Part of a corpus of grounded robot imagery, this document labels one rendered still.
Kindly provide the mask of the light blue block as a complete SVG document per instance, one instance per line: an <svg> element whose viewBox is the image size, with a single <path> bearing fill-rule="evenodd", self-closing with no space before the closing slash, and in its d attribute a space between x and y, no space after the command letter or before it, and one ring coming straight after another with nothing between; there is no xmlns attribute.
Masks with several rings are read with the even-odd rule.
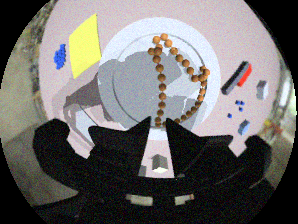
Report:
<svg viewBox="0 0 298 224"><path fill-rule="evenodd" d="M243 136L245 135L245 132L247 132L247 129L249 129L250 121L245 121L245 123L242 123L239 125L238 133L239 135Z"/></svg>

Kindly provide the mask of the white round tray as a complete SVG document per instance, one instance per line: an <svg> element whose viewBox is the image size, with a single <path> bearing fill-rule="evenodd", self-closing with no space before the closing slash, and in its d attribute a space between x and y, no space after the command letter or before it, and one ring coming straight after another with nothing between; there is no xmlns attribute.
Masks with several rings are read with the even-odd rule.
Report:
<svg viewBox="0 0 298 224"><path fill-rule="evenodd" d="M200 32L177 20L140 19L140 22L124 28L106 45L98 64L98 92L106 112L124 129L133 128L152 116L149 139L168 139L165 127L156 127L160 101L165 103L162 109L165 115L161 117L161 124L164 124L165 119L181 120L182 115L186 116L186 112L196 107L194 103L201 95L201 81L193 83L192 75L186 72L188 67L182 67L181 61L176 61L176 56L181 53L184 60L189 60L189 67L194 68L193 75L202 73L202 65L210 69L210 75L205 79L208 83L204 87L206 92L202 95L201 107L192 112L192 117L186 116L188 119L178 123L192 132L210 115L220 93L221 71L212 45ZM170 55L170 47L166 47L164 40L158 43L164 45L158 63L164 65L161 71L165 75L165 81L162 81L166 85L162 91L166 95L164 100L160 99L161 91L158 89L158 84L161 84L157 79L160 75L156 71L158 64L153 63L154 56L148 53L150 47L156 48L157 45L152 37L161 34L168 34L168 39L173 41L172 47L178 48L177 55Z"/></svg>

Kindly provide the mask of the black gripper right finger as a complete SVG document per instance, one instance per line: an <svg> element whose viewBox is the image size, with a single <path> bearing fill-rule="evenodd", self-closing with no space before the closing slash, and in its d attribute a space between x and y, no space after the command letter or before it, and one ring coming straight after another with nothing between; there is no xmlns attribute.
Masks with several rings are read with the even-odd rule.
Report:
<svg viewBox="0 0 298 224"><path fill-rule="evenodd" d="M165 119L165 131L172 156L173 177L185 177L186 171L196 163L202 152L209 148L229 147L233 135L196 136L176 121Z"/></svg>

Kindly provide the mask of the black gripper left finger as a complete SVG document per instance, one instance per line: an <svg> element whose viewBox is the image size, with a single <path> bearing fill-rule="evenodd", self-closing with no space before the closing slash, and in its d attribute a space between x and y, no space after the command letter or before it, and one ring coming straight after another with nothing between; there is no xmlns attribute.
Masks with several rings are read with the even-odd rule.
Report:
<svg viewBox="0 0 298 224"><path fill-rule="evenodd" d="M88 133L92 137L94 145L102 145L105 148L128 153L133 175L138 176L142 156L144 156L146 143L149 139L150 124L152 124L152 116L146 117L141 123L134 125L133 128L126 129L126 131L108 129L100 127L100 125L90 125Z"/></svg>

